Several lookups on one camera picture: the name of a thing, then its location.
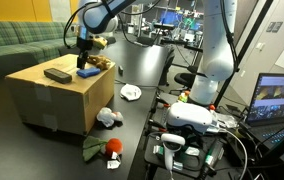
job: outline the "white cable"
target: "white cable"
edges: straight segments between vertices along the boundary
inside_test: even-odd
[[[226,132],[226,133],[232,135],[241,144],[241,146],[243,148],[243,152],[244,152],[244,166],[243,166],[243,172],[242,172],[241,177],[239,179],[239,180],[242,180],[243,177],[244,177],[244,174],[245,174],[245,172],[247,170],[247,166],[248,166],[248,154],[246,152],[246,148],[245,148],[244,144],[242,143],[242,141],[238,137],[236,137],[233,133],[231,133],[230,131],[228,131],[226,129],[220,129],[220,130],[221,130],[221,132]]]
[[[172,170],[170,171],[170,175],[171,175],[170,180],[174,180],[174,179],[173,179],[173,173],[172,173]]]

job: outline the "black cable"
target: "black cable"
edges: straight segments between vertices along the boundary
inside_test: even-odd
[[[117,82],[116,84],[128,84],[128,83],[125,83],[125,82],[120,81],[120,80],[117,80],[117,79],[115,79],[114,81],[116,81],[116,82]],[[135,84],[130,84],[130,85],[138,86],[138,87],[140,87],[140,88],[148,88],[148,87],[158,88],[158,86],[135,85]]]
[[[236,50],[235,50],[235,46],[233,43],[233,37],[232,37],[232,33],[230,32],[227,20],[226,20],[226,15],[225,15],[225,7],[224,7],[224,0],[220,0],[220,6],[221,6],[221,14],[222,14],[222,20],[223,20],[223,25],[224,25],[224,29],[226,32],[226,38],[227,41],[230,45],[230,49],[231,49],[231,53],[232,53],[232,57],[233,57],[233,74],[237,71],[237,67],[238,67],[238,60],[237,60],[237,55],[236,55]]]
[[[80,7],[79,9],[77,9],[77,10],[71,15],[71,17],[69,18],[68,22],[67,22],[66,25],[64,26],[63,42],[64,42],[64,45],[65,45],[68,49],[70,49],[71,46],[69,46],[69,45],[66,43],[66,40],[65,40],[66,34],[67,34],[69,28],[71,27],[71,25],[72,25],[72,23],[73,23],[73,20],[75,19],[76,14],[77,14],[79,11],[81,11],[83,8],[85,8],[87,5],[89,5],[89,4],[92,4],[92,2],[86,3],[86,4],[84,4],[82,7]]]
[[[268,166],[249,166],[249,169],[269,169],[269,168],[275,168],[278,166],[283,166],[284,162],[278,163],[278,164],[273,164],[273,165],[268,165]],[[225,168],[220,168],[220,169],[215,169],[215,171],[223,171],[223,170],[228,170],[228,169],[243,169],[243,167],[225,167]]]
[[[225,99],[227,99],[227,100],[229,100],[229,101],[231,101],[231,102],[234,102],[234,103],[236,103],[236,104],[242,105],[242,106],[244,106],[244,107],[247,106],[246,104],[242,104],[242,103],[236,102],[236,101],[231,100],[231,99],[229,99],[229,98],[227,98],[227,97],[225,97],[225,96],[223,96],[223,98],[225,98]]]
[[[139,12],[139,13],[127,13],[127,12],[121,12],[122,14],[126,14],[126,15],[140,15],[140,14],[144,14],[146,12],[149,12],[151,9],[153,9],[157,4],[159,4],[161,0],[158,0],[153,6],[151,6],[149,9],[143,11],[143,12]]]
[[[272,134],[272,135],[269,136],[268,138],[264,139],[263,141],[258,142],[257,145],[255,146],[254,152],[256,153],[258,147],[259,147],[261,144],[263,144],[263,143],[266,142],[267,140],[271,139],[274,135],[278,134],[278,133],[281,132],[283,129],[284,129],[284,127],[282,127],[280,130],[278,130],[277,132],[275,132],[274,134]]]
[[[129,43],[132,43],[132,44],[136,45],[134,42],[130,41],[130,40],[128,39],[128,37],[126,37],[125,31],[124,31],[123,21],[122,21],[122,18],[121,18],[121,16],[120,16],[119,14],[118,14],[118,18],[120,19],[121,27],[122,27],[122,32],[123,32],[123,35],[124,35],[125,39],[126,39]]]
[[[235,116],[235,117],[240,118],[240,119],[243,118],[243,117],[241,117],[241,116],[239,116],[239,115],[236,115],[236,114],[231,113],[231,112],[228,111],[224,106],[219,106],[219,108],[223,108],[227,113],[231,114],[232,116]]]
[[[178,51],[179,51],[181,57],[183,58],[183,60],[188,64],[188,66],[191,66],[191,64],[190,64],[190,63],[184,58],[184,56],[182,55],[182,53],[181,53],[181,51],[180,51],[180,49],[179,49],[179,47],[178,47],[178,45],[176,44],[175,41],[174,41],[174,44],[175,44],[176,48],[178,49]]]

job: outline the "cable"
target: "cable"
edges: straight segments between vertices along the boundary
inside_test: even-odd
[[[188,66],[191,66],[191,64],[190,64],[190,63],[184,58],[184,56],[182,55],[182,53],[181,53],[181,51],[180,51],[180,49],[179,49],[179,47],[178,47],[178,45],[176,44],[175,41],[174,41],[174,44],[175,44],[176,48],[178,49],[178,51],[179,51],[181,57],[183,58],[183,60],[188,64]]]
[[[268,166],[248,166],[248,168],[249,169],[269,169],[269,168],[275,168],[275,167],[283,166],[283,165],[284,165],[284,162],[273,164],[273,165],[268,165]],[[223,171],[223,170],[228,170],[228,169],[243,169],[243,167],[225,167],[225,168],[215,169],[215,171]]]
[[[237,67],[238,67],[238,60],[237,60],[237,55],[236,55],[236,50],[235,50],[235,46],[233,43],[233,37],[232,37],[232,33],[230,32],[227,20],[226,20],[226,15],[225,15],[225,7],[224,7],[224,0],[220,0],[220,6],[221,6],[221,14],[222,14],[222,20],[223,20],[223,25],[224,25],[224,29],[225,29],[225,33],[226,33],[226,38],[227,41],[230,45],[230,49],[231,49],[231,53],[232,53],[232,57],[233,57],[233,74],[236,72]]]
[[[159,4],[159,2],[160,2],[161,0],[158,0],[153,6],[151,6],[149,9],[147,9],[147,10],[145,10],[145,11],[143,11],[143,12],[139,12],[139,13],[127,13],[127,12],[121,12],[122,14],[126,14],[126,15],[132,15],[132,16],[134,16],[134,15],[140,15],[140,14],[144,14],[144,13],[146,13],[146,12],[149,12],[151,9],[153,9],[157,4]]]
[[[278,130],[277,132],[275,132],[274,134],[272,134],[271,136],[267,137],[266,139],[264,139],[263,141],[261,142],[258,142],[257,145],[255,146],[255,149],[254,149],[254,152],[257,151],[258,147],[263,144],[265,141],[271,139],[274,135],[278,134],[279,132],[281,132],[282,130],[284,129],[284,127],[282,127],[280,130]]]
[[[245,172],[247,171],[247,166],[248,166],[248,154],[246,152],[246,148],[245,148],[244,144],[242,143],[242,141],[238,137],[236,137],[233,133],[231,133],[230,131],[228,131],[226,129],[220,129],[220,130],[222,130],[221,132],[226,132],[226,133],[230,134],[231,136],[233,136],[241,144],[241,146],[243,148],[243,152],[244,152],[244,166],[243,166],[243,172],[242,172],[242,174],[241,174],[241,176],[239,178],[239,180],[242,180],[243,177],[244,177]]]
[[[231,100],[231,99],[229,99],[229,98],[227,98],[227,97],[225,97],[225,96],[223,96],[223,98],[225,98],[225,99],[227,99],[227,100],[229,100],[229,101],[231,101],[231,102],[234,102],[234,103],[236,103],[236,104],[242,105],[242,106],[244,106],[244,107],[247,106],[246,104],[242,104],[242,103],[236,102],[236,101]]]
[[[227,113],[229,113],[229,114],[231,114],[232,116],[236,116],[236,117],[238,117],[238,118],[243,118],[243,117],[241,117],[241,116],[239,116],[239,115],[236,115],[236,114],[233,114],[233,113],[231,113],[230,111],[228,111],[224,106],[219,106],[219,108],[223,108]]]
[[[128,84],[128,83],[125,83],[123,81],[120,81],[120,80],[117,80],[115,79],[114,81],[116,81],[117,83],[116,84]],[[134,86],[138,86],[140,88],[148,88],[148,87],[152,87],[152,88],[158,88],[158,86],[148,86],[148,85],[135,85],[135,84],[131,84],[131,85],[134,85]]]
[[[134,44],[134,45],[136,45],[134,42],[132,42],[132,41],[130,41],[129,39],[128,39],[128,37],[126,37],[126,34],[125,34],[125,31],[124,31],[124,25],[123,25],[123,21],[122,21],[122,18],[121,18],[121,16],[118,14],[118,18],[120,19],[120,22],[121,22],[121,29],[122,29],[122,32],[123,32],[123,35],[124,35],[124,37],[125,37],[125,39],[129,42],[129,43],[132,43],[132,44]]]
[[[69,46],[69,45],[66,43],[65,37],[66,37],[66,34],[67,34],[69,28],[70,28],[71,25],[72,25],[72,22],[73,22],[73,20],[74,20],[74,18],[75,18],[75,16],[76,16],[76,14],[77,14],[79,11],[81,11],[83,8],[85,8],[87,5],[92,4],[92,3],[93,3],[93,2],[86,3],[86,4],[84,4],[82,7],[80,7],[79,9],[77,9],[77,10],[71,15],[71,17],[69,18],[68,22],[66,23],[66,25],[65,25],[65,27],[64,27],[64,31],[63,31],[63,42],[64,42],[64,45],[65,45],[68,49],[70,49],[71,46]]]

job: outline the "metal pole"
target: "metal pole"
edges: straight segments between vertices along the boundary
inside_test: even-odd
[[[140,12],[143,12],[143,4],[140,4]],[[140,14],[138,37],[141,36],[142,18],[142,14]]]

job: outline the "monitor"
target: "monitor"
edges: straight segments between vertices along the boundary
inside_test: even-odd
[[[248,124],[284,121],[284,74],[260,73],[253,92]]]

